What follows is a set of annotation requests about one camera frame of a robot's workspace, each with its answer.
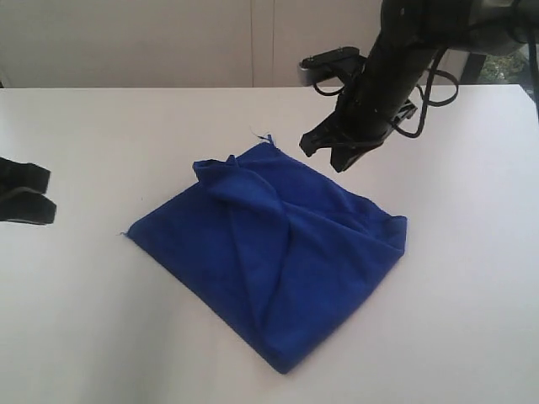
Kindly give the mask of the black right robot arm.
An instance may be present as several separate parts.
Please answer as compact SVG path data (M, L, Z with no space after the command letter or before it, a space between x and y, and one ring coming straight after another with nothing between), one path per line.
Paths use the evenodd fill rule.
M393 132L418 138L428 109L454 101L431 98L436 77L459 84L439 68L448 50L506 56L523 45L537 90L536 1L385 1L381 31L368 56L344 46L299 63L304 86L317 93L320 82L342 83L330 93L337 99L334 111L304 134L299 146L309 157L330 149L331 166L343 172Z

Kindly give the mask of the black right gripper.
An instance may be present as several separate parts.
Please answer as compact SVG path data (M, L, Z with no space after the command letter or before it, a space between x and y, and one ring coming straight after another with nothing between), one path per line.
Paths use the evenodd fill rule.
M367 152L383 144L394 120L415 85L435 58L437 49L421 44L395 45L378 37L363 72L350 85L335 109L302 135L299 147L307 157L331 148L330 164L344 172ZM354 143L343 143L344 138Z

